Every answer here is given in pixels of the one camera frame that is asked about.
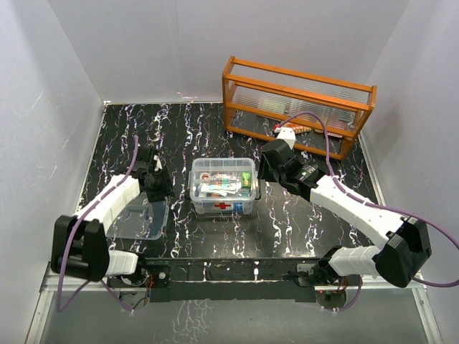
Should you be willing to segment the small green box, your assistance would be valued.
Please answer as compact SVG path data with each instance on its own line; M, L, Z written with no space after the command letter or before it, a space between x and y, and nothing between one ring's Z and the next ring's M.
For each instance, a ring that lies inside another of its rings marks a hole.
M247 189L252 188L252 174L249 171L241 172L241 187Z

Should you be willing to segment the clear plastic box lid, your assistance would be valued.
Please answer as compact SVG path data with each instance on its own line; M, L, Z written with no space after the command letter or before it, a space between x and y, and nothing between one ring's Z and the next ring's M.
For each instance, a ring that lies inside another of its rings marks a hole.
M112 239L156 241L163 236L168 221L169 200L149 202L142 196L122 210L107 232Z

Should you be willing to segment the clear plastic medicine box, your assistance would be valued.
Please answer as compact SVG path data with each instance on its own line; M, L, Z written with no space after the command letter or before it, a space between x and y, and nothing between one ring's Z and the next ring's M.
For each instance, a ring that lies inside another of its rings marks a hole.
M250 215L258 198L255 162L251 158L197 158L188 187L199 215Z

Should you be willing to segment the clear compartment organizer tray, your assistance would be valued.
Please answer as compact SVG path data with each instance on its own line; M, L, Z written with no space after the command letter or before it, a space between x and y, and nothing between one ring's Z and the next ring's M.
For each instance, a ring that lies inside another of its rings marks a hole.
M252 174L252 188L241 187L241 172L249 171ZM203 173L210 175L209 180L201 179ZM197 158L192 162L189 172L189 195L193 201L210 200L216 198L228 201L249 201L257 197L255 162L250 158ZM237 184L236 194L220 196L212 193L200 192L203 183L210 184Z

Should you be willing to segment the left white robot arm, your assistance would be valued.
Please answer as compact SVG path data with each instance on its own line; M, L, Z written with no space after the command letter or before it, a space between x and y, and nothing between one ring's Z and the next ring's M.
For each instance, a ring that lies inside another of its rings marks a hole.
M154 148L137 148L129 166L120 168L109 184L83 209L55 222L51 269L60 277L91 282L123 276L142 285L148 268L140 254L110 249L108 235L117 219L131 236L156 240L162 235L174 190L170 173Z

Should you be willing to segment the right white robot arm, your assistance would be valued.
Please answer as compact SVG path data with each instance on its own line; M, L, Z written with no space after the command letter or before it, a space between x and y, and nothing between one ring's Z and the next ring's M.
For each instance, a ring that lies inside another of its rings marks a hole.
M431 256L427 225L412 216L377 208L315 163L297 156L281 139L261 148L258 178L328 209L370 239L368 247L332 247L302 278L334 285L349 275L380 276L406 287Z

